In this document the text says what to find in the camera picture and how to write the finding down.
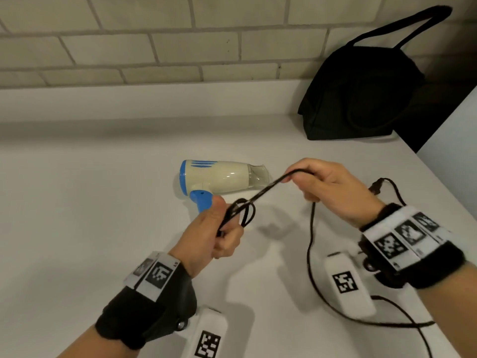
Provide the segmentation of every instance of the hair dryer body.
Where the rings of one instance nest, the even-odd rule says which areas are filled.
[[[269,180],[265,166],[240,162],[186,159],[179,173],[182,192],[197,204],[199,212],[210,208],[214,194],[265,187]]]

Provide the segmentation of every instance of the white brick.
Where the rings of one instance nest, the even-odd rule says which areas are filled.
[[[235,32],[155,34],[154,44],[160,62],[200,62],[238,60]]]
[[[105,29],[189,28],[187,0],[92,0]]]
[[[477,52],[477,25],[439,24],[404,46],[411,56]]]
[[[430,81],[477,79],[477,63],[474,56],[415,57],[413,60]]]
[[[2,71],[0,87],[32,87],[44,86],[45,82],[36,71]]]
[[[42,74],[51,85],[123,84],[115,69],[48,70]]]
[[[475,19],[477,17],[475,0],[386,0],[378,19],[395,21],[435,5],[452,6],[454,10],[449,19]]]
[[[199,28],[277,25],[283,23],[285,0],[193,0]]]
[[[147,35],[86,35],[63,37],[77,64],[114,65],[154,62]]]
[[[122,72],[126,77],[126,81],[131,84],[200,81],[199,68],[197,66],[150,66],[123,69]]]
[[[269,80],[277,76],[275,63],[264,64],[235,64],[235,65],[204,65],[205,82],[231,80]]]
[[[321,61],[282,63],[280,79],[312,79],[321,66]]]
[[[377,47],[394,47],[406,36],[408,36],[416,26],[411,26],[391,34],[375,36],[373,38],[364,39],[357,46],[377,46]],[[375,28],[355,27],[355,28],[336,28],[330,30],[328,40],[326,42],[325,56],[329,56],[333,51],[346,45],[349,41],[357,36],[371,31]]]
[[[371,22],[381,0],[291,0],[290,24]]]
[[[0,68],[72,65],[58,38],[0,39]]]
[[[318,58],[326,29],[260,30],[242,33],[242,59]]]
[[[0,0],[0,19],[12,32],[98,29],[86,0]]]

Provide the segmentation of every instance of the bag strap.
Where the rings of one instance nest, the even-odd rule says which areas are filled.
[[[420,33],[426,31],[427,29],[431,28],[434,25],[437,25],[439,22],[444,21],[446,18],[450,16],[451,13],[452,13],[452,7],[450,6],[445,6],[445,5],[432,6],[430,8],[427,8],[426,10],[418,12],[417,14],[413,16],[409,16],[401,20],[397,20],[381,28],[378,28],[378,29],[369,31],[363,35],[360,35],[357,38],[348,42],[346,45],[354,46],[354,44],[357,43],[358,41],[361,41],[367,38],[372,38],[373,36],[390,34],[397,30],[407,28],[408,26],[411,26],[415,23],[428,20],[425,24],[421,25],[419,28],[414,30],[409,36],[407,36],[404,40],[402,40],[399,44],[395,46],[395,48],[402,48],[405,43],[415,38]]]

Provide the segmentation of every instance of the white table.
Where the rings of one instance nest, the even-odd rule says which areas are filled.
[[[368,185],[392,178],[409,204],[459,235],[456,243],[477,261],[477,222],[396,135],[311,142],[300,119],[287,116],[3,125],[0,357],[54,357],[95,321],[135,265],[174,244],[197,214],[178,185],[183,159],[265,164],[277,178],[305,156],[341,162]],[[396,200],[390,186],[383,190],[385,201]],[[235,255],[194,280],[199,303],[229,320],[224,357],[426,357],[414,330],[355,325],[323,307],[305,271],[310,205],[295,186],[277,186],[257,208]],[[322,207],[316,227],[319,275],[320,257],[359,233]],[[412,289],[366,283],[416,321],[429,319]],[[378,319],[405,321],[378,305]],[[425,334],[436,358],[458,356],[438,328]],[[183,345],[172,335],[140,357],[176,358]]]

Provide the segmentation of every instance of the right hand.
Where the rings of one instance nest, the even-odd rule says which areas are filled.
[[[303,168],[283,180],[293,181],[307,201],[322,202],[334,214],[360,228],[378,217],[385,204],[343,165],[319,159],[304,158],[287,168],[285,173]]]

